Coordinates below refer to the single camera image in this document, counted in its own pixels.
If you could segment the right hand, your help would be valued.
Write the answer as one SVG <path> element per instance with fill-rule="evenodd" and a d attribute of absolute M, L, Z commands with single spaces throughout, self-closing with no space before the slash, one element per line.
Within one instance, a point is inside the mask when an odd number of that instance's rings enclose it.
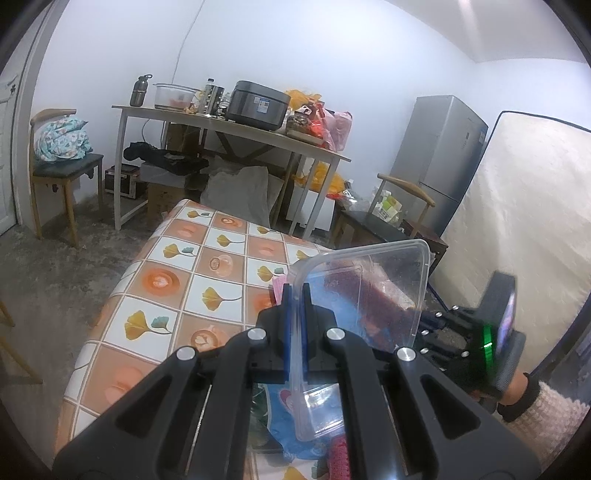
<path fill-rule="evenodd" d="M 520 406 L 527 409 L 535 401 L 538 390 L 537 383 L 518 370 L 498 403 L 505 407 Z"/>

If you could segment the knitted cream sleeve forearm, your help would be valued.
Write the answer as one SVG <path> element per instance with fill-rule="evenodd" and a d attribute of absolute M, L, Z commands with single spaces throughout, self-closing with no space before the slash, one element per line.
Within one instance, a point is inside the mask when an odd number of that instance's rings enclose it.
<path fill-rule="evenodd" d="M 497 412 L 505 426 L 536 454 L 542 470 L 546 470 L 572 440 L 590 406 L 564 397 L 546 383 L 530 378 L 539 387 L 531 406 L 525 409 L 498 403 Z"/>

